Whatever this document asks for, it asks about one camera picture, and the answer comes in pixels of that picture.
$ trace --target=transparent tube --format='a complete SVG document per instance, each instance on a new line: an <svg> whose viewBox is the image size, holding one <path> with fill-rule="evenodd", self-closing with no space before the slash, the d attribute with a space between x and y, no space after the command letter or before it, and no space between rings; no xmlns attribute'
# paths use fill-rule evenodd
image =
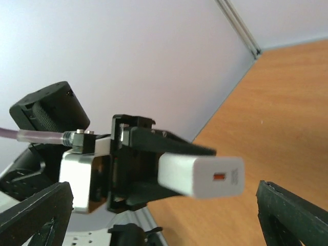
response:
<svg viewBox="0 0 328 246"><path fill-rule="evenodd" d="M17 134L18 134L18 131L9 130L9 129L0 127L0 137L17 139Z"/></svg>
<svg viewBox="0 0 328 246"><path fill-rule="evenodd" d="M41 132L9 130L0 128L0 137L16 139L19 142L72 146L75 132Z"/></svg>
<svg viewBox="0 0 328 246"><path fill-rule="evenodd" d="M62 145L64 141L64 134L61 132L40 132L19 130L17 134L17 141L32 142L39 144L53 144Z"/></svg>

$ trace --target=white wall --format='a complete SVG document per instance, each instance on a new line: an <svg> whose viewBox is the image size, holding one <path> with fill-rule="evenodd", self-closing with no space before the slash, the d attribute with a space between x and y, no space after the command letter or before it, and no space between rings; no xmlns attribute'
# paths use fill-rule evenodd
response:
<svg viewBox="0 0 328 246"><path fill-rule="evenodd" d="M0 18L0 125L7 128L16 128L13 103L67 80L97 133L126 113L191 140L253 64L213 0L2 0ZM0 171L25 146L0 139ZM101 228L104 213L74 215L71 225Z"/></svg>
<svg viewBox="0 0 328 246"><path fill-rule="evenodd" d="M230 0L262 49L328 38L327 0Z"/></svg>

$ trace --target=wooden surface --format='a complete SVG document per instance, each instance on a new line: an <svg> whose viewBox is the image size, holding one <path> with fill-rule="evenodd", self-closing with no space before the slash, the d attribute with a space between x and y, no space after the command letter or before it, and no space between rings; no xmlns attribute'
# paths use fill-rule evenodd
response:
<svg viewBox="0 0 328 246"><path fill-rule="evenodd" d="M195 142L243 157L245 191L150 203L169 245L265 245L261 179L328 210L328 40L264 53Z"/></svg>

